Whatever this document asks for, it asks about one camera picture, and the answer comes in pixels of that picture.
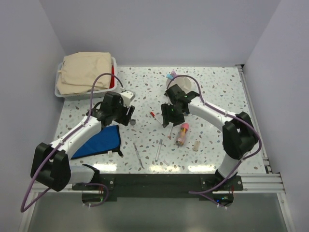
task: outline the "folded towel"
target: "folded towel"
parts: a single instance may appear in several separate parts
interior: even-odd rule
[[[64,57],[59,71],[57,88],[61,94],[78,94],[89,91],[94,80],[102,73],[111,73],[112,58],[110,53],[79,52]],[[108,89],[111,76],[101,77],[95,90]]]

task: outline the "red cap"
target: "red cap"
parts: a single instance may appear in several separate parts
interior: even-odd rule
[[[189,123],[182,123],[182,128],[186,128],[187,130],[189,129]]]

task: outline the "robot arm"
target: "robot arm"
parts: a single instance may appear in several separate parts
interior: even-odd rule
[[[173,85],[166,91],[166,95],[169,97],[172,105],[161,105],[164,127],[170,122],[172,122],[174,126],[183,123],[183,114],[187,113],[205,119],[222,131],[225,157],[220,167],[216,170],[216,182],[220,182],[226,178],[243,156],[257,144],[258,139],[252,130],[239,121],[235,119],[230,120],[228,117],[204,105],[200,100],[199,94],[193,91],[186,94],[178,85]],[[225,114],[233,115],[244,120],[253,127],[247,113],[241,112],[240,114],[235,114],[221,109],[218,106],[215,107],[225,112]],[[236,172],[237,170],[234,171],[230,178],[232,178]]]
[[[64,138],[71,133],[69,131],[49,145],[39,144],[34,154],[31,177],[51,151],[61,144],[41,169],[36,180],[55,191],[61,191],[67,184],[91,182],[98,170],[88,165],[70,166],[69,160],[84,143],[110,125],[112,121],[127,126],[135,109],[134,106],[130,106],[134,98],[135,93],[132,91],[125,91],[121,94],[106,93],[103,101],[100,102],[100,108],[93,108],[88,120],[89,112],[79,124],[71,129],[71,131],[77,130],[76,133],[65,140]]]

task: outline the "blue zipper pouch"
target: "blue zipper pouch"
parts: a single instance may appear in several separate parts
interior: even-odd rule
[[[71,160],[87,156],[106,154],[108,151],[117,152],[121,157],[120,151],[121,139],[119,126],[109,126],[104,128],[98,134],[92,136],[84,145],[82,145],[72,156]]]

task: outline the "speckled surface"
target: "speckled surface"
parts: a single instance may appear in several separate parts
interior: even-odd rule
[[[164,96],[166,74],[175,70],[177,74],[195,77],[202,88],[204,98],[226,110],[239,113],[249,112],[245,94],[237,68],[193,68],[193,67],[118,67],[118,77],[127,89],[136,92],[133,105],[136,107],[133,119],[136,125],[120,125],[121,150],[124,157],[117,153],[71,160],[71,165],[86,163],[105,173],[214,173],[224,157],[222,134],[212,124],[189,115],[185,117],[190,124],[183,147],[175,145],[180,126],[173,128],[172,139],[167,138],[171,125],[165,129],[155,121],[153,111],[163,121],[161,104],[167,103]],[[94,104],[102,99],[94,99]],[[67,133],[79,123],[89,108],[89,100],[65,101],[56,138]],[[163,139],[159,161],[155,162],[158,141]],[[199,151],[192,150],[194,142],[201,142]],[[145,169],[140,167],[134,151],[133,142],[140,152]],[[245,161],[239,168],[243,174],[264,174],[262,154]]]

